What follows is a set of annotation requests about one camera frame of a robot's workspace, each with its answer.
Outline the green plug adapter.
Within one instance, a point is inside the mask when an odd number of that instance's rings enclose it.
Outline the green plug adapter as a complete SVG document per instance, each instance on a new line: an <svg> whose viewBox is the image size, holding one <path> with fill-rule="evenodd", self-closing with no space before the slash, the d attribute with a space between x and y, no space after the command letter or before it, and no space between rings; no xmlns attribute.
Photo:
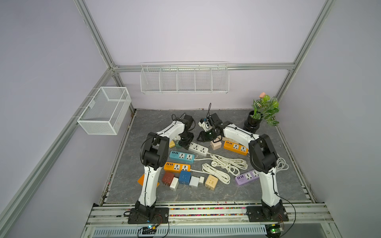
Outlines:
<svg viewBox="0 0 381 238"><path fill-rule="evenodd" d="M180 141L177 141L175 144L176 148L182 148L182 143Z"/></svg>

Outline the yellow plug adapter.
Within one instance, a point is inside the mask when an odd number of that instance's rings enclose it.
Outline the yellow plug adapter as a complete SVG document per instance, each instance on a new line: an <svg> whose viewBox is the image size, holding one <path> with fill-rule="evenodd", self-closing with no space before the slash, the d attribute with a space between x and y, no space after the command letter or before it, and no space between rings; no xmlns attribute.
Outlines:
<svg viewBox="0 0 381 238"><path fill-rule="evenodd" d="M172 141L170 141L170 143L169 143L169 148L173 148L173 147L175 147L176 146L176 144L175 144L175 142L172 140Z"/></svg>

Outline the white grey power strip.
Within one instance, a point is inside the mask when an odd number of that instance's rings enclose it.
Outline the white grey power strip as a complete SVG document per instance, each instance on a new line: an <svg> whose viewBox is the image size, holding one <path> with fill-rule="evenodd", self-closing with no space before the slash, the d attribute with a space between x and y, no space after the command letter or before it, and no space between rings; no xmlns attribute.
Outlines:
<svg viewBox="0 0 381 238"><path fill-rule="evenodd" d="M189 151L194 152L201 156L208 155L208 148L197 143L191 142L188 148Z"/></svg>

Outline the teal power strip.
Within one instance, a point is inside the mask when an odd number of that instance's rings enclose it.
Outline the teal power strip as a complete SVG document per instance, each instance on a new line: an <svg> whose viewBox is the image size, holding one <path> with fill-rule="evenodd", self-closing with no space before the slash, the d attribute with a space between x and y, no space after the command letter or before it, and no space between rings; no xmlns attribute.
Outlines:
<svg viewBox="0 0 381 238"><path fill-rule="evenodd" d="M169 157L171 159L181 161L184 164L193 164L195 155L179 151L171 151Z"/></svg>

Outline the orange power strip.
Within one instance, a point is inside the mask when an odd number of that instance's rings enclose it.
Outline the orange power strip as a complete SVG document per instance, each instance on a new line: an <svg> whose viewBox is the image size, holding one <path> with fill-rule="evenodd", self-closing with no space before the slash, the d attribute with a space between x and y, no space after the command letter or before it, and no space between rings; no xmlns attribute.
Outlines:
<svg viewBox="0 0 381 238"><path fill-rule="evenodd" d="M180 173L181 171L190 172L190 165L187 164L179 164L173 162L167 162L164 165L164 171L172 172L172 173Z"/></svg>
<svg viewBox="0 0 381 238"><path fill-rule="evenodd" d="M248 148L246 148L245 146L242 146L240 144L237 144L231 141L225 141L223 148L226 150L244 155L244 156L246 156L249 152Z"/></svg>

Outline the blue cube socket adapter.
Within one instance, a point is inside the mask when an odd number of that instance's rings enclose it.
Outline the blue cube socket adapter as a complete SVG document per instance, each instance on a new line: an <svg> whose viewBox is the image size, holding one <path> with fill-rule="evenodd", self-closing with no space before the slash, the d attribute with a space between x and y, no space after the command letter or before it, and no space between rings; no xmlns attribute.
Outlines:
<svg viewBox="0 0 381 238"><path fill-rule="evenodd" d="M179 175L179 183L189 185L191 181L191 172L181 171Z"/></svg>

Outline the red cube socket adapter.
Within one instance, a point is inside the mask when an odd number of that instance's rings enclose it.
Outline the red cube socket adapter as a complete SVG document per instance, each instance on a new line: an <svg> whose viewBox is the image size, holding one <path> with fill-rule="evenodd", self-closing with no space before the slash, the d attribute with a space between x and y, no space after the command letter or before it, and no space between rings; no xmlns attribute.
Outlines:
<svg viewBox="0 0 381 238"><path fill-rule="evenodd" d="M172 183L174 177L175 177L174 173L166 171L163 178L162 178L163 184L164 185L170 185Z"/></svg>

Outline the white usb charger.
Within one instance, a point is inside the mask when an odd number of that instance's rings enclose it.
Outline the white usb charger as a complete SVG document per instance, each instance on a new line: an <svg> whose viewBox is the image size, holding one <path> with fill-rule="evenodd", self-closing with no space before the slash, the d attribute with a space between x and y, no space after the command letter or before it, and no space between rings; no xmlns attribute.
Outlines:
<svg viewBox="0 0 381 238"><path fill-rule="evenodd" d="M170 189L173 191L176 191L179 186L179 179L176 177L173 177L172 182L170 184Z"/></svg>
<svg viewBox="0 0 381 238"><path fill-rule="evenodd" d="M199 177L191 176L189 186L197 188L199 185L199 181L200 181Z"/></svg>

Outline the beige cube socket adapter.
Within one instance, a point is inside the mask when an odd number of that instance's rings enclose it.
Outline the beige cube socket adapter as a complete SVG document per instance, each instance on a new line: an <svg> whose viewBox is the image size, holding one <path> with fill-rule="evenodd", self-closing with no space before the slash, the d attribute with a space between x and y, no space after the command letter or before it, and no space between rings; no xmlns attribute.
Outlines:
<svg viewBox="0 0 381 238"><path fill-rule="evenodd" d="M204 183L205 187L214 191L219 179L213 175L209 175Z"/></svg>

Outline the purple power strip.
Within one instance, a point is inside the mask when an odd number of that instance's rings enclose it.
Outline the purple power strip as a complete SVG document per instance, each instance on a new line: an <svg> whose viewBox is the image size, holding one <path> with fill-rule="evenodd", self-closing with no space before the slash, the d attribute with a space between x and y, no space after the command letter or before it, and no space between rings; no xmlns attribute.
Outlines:
<svg viewBox="0 0 381 238"><path fill-rule="evenodd" d="M235 177L237 185L244 185L259 178L256 170L252 170Z"/></svg>

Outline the pink cube socket adapter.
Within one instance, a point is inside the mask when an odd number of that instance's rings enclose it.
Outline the pink cube socket adapter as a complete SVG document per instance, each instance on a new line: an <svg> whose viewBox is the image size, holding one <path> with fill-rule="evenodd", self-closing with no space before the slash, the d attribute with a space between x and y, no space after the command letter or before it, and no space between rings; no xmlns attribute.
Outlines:
<svg viewBox="0 0 381 238"><path fill-rule="evenodd" d="M220 149L221 146L222 146L221 141L218 141L218 142L213 142L213 141L211 141L211 142L210 142L210 147L211 147L211 149L214 150L214 151L217 150L217 149Z"/></svg>

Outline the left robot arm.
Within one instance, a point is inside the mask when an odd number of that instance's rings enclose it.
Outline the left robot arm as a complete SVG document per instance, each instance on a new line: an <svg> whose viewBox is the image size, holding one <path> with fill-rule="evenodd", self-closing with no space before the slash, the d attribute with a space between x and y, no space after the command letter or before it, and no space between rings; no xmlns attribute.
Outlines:
<svg viewBox="0 0 381 238"><path fill-rule="evenodd" d="M174 117L172 123L158 132L151 132L140 148L140 161L144 165L142 191L135 210L148 217L155 210L156 188L159 174L169 157L170 141L179 138L179 145L188 149L193 141L192 116L184 114Z"/></svg>

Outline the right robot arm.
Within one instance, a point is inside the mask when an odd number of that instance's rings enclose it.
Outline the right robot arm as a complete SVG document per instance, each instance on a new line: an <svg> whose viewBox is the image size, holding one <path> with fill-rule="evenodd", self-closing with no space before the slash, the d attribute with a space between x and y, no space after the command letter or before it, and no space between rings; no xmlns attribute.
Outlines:
<svg viewBox="0 0 381 238"><path fill-rule="evenodd" d="M276 182L278 154L270 137L250 133L229 121L223 122L216 113L200 119L198 125L202 131L197 141L209 142L218 137L226 137L248 148L250 163L260 177L263 216L270 220L282 213L284 206Z"/></svg>

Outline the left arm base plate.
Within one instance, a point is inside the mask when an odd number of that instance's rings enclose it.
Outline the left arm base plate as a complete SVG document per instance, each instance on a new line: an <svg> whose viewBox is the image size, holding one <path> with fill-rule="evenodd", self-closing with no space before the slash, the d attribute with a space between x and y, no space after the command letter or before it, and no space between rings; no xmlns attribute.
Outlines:
<svg viewBox="0 0 381 238"><path fill-rule="evenodd" d="M169 208L159 207L151 210L132 209L128 215L128 224L167 224L169 219Z"/></svg>

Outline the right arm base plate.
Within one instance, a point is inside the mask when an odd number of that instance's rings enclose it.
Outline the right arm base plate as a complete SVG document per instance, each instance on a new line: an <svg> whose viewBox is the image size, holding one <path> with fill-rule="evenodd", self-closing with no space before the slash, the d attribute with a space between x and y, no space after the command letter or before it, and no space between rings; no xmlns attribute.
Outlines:
<svg viewBox="0 0 381 238"><path fill-rule="evenodd" d="M248 206L246 215L249 222L288 222L289 217L283 205L281 206Z"/></svg>

